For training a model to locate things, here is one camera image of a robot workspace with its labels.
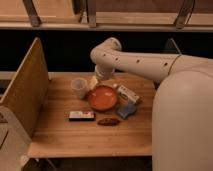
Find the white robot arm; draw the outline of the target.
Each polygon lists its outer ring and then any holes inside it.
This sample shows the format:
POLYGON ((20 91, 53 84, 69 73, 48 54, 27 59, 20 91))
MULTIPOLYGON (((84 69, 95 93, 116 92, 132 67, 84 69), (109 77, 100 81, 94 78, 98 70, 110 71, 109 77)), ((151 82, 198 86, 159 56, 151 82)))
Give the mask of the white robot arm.
POLYGON ((213 59, 124 52, 108 38, 90 53, 96 77, 116 69, 159 84, 152 108, 153 171, 213 171, 213 59))

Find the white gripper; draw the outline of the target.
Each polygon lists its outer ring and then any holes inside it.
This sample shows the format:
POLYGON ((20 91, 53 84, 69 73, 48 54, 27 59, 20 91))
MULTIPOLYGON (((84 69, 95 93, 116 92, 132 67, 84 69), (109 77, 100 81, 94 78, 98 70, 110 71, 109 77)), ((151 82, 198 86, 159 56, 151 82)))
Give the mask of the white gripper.
POLYGON ((115 72, 114 68, 104 68, 102 66, 96 65, 95 66, 96 77, 95 76, 91 77, 88 89, 93 90, 99 84, 99 80, 103 81, 110 79, 114 75, 114 72, 115 72))

